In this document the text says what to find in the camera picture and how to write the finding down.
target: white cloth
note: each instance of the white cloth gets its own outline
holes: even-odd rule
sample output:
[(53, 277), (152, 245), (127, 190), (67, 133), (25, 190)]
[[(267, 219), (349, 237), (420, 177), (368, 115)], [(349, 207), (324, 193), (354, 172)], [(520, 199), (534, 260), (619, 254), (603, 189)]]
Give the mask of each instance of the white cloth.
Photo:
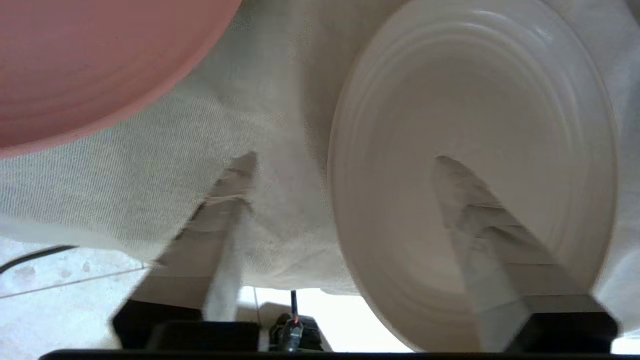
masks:
[[(353, 290), (326, 160), (340, 90), (402, 0), (245, 0), (213, 52), (169, 94), (89, 138), (0, 160), (0, 235), (155, 258), (223, 172), (258, 154), (234, 236), (244, 282)], [(619, 0), (549, 0), (602, 73), (621, 135), (618, 226), (596, 294), (640, 327), (640, 29)]]

